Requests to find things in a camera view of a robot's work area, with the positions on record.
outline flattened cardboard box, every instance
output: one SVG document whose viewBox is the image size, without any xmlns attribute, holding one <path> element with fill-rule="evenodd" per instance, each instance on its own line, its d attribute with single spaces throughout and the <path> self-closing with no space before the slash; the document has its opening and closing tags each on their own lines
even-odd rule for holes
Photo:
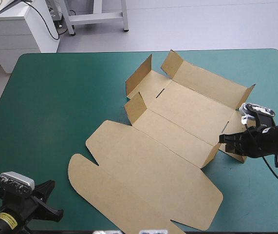
<svg viewBox="0 0 278 234">
<path fill-rule="evenodd" d="M 136 129 L 202 168 L 214 158 L 222 132 L 244 131 L 236 109 L 254 85 L 246 88 L 234 83 L 184 61 L 174 51 L 162 65 L 167 78 L 151 69 L 151 59 L 126 81 L 129 120 Z M 241 162 L 246 159 L 229 155 Z"/>
<path fill-rule="evenodd" d="M 200 168 L 214 158 L 226 123 L 230 121 L 226 129 L 238 127 L 235 108 L 252 90 L 187 63 L 172 51 L 162 68 L 172 79 L 154 72 L 149 57 L 127 80 L 131 100 L 125 109 L 133 126 L 105 121 L 87 139 L 99 166 L 81 155 L 69 164 L 75 190 L 127 234 L 142 229 L 183 233 L 171 220 L 209 228 L 222 194 Z M 236 89 L 239 94 L 227 93 L 236 100 L 218 98 L 218 92 L 203 88 L 209 82 L 211 87 L 221 83 L 219 92 Z"/>
</svg>

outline gray floor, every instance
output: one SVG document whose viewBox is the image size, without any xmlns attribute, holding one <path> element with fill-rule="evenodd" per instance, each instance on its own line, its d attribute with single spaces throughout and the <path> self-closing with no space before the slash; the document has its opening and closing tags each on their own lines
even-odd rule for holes
<svg viewBox="0 0 278 234">
<path fill-rule="evenodd" d="M 105 12 L 120 0 L 103 0 Z M 68 0 L 78 14 L 90 0 Z M 278 0 L 128 0 L 130 31 L 122 22 L 76 26 L 58 52 L 278 49 Z M 0 96 L 9 75 L 0 67 Z"/>
</svg>

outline cardboard tab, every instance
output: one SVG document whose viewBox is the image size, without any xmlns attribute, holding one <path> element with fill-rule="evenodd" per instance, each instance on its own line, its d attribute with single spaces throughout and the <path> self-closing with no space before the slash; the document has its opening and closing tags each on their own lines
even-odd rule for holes
<svg viewBox="0 0 278 234">
<path fill-rule="evenodd" d="M 216 156 L 219 148 L 221 146 L 221 143 L 217 143 L 213 148 L 212 150 L 210 151 L 206 161 L 203 163 L 203 166 L 202 167 L 205 167 L 208 163 L 210 163 Z"/>
<path fill-rule="evenodd" d="M 237 104 L 235 110 L 237 110 L 238 108 L 240 108 L 240 106 L 246 102 L 247 98 L 249 97 L 251 91 L 254 89 L 254 87 L 256 86 L 256 84 L 250 86 L 248 89 L 246 89 L 245 93 L 243 94 L 243 96 L 241 97 L 240 102 Z"/>
<path fill-rule="evenodd" d="M 161 68 L 170 78 L 174 78 L 183 61 L 183 58 L 171 50 Z"/>
<path fill-rule="evenodd" d="M 140 93 L 134 95 L 131 100 L 125 104 L 125 110 L 130 123 L 134 125 L 135 121 L 147 110 Z"/>
<path fill-rule="evenodd" d="M 133 75 L 126 80 L 127 96 L 134 90 L 135 87 L 144 79 L 144 77 L 152 70 L 152 55 L 150 55 Z"/>
</svg>

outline green tabletop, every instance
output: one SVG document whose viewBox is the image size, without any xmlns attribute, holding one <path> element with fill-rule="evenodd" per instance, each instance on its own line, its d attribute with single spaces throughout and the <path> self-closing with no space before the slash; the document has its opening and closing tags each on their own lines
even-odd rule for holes
<svg viewBox="0 0 278 234">
<path fill-rule="evenodd" d="M 59 223 L 33 220 L 31 229 L 116 228 L 74 191 L 67 168 L 74 153 L 92 157 L 85 140 L 104 120 L 129 124 L 123 108 L 127 102 L 125 80 L 150 53 L 153 69 L 163 74 L 160 66 L 168 52 L 20 57 L 0 99 L 0 173 L 15 171 L 36 183 L 55 180 L 56 188 L 48 203 L 64 209 Z M 179 54 L 242 85 L 256 83 L 248 101 L 275 110 L 278 124 L 277 50 Z M 203 171 L 224 196 L 209 231 L 278 231 L 278 181 L 261 158 L 249 158 L 241 164 L 219 151 Z"/>
</svg>

